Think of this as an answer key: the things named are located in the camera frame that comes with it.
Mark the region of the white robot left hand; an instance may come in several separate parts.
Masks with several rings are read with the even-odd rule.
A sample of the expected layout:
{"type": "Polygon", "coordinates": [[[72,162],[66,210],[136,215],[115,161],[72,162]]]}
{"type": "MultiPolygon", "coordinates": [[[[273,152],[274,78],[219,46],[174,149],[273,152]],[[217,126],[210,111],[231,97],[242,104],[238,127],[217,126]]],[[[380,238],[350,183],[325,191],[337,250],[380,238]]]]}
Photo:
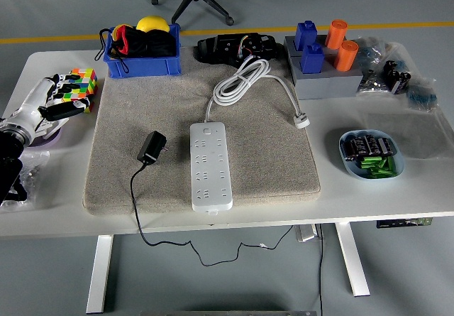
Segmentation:
{"type": "Polygon", "coordinates": [[[1,131],[22,136],[27,143],[50,138],[71,116],[88,110],[96,85],[75,74],[56,74],[39,81],[10,117],[1,122],[1,131]]]}

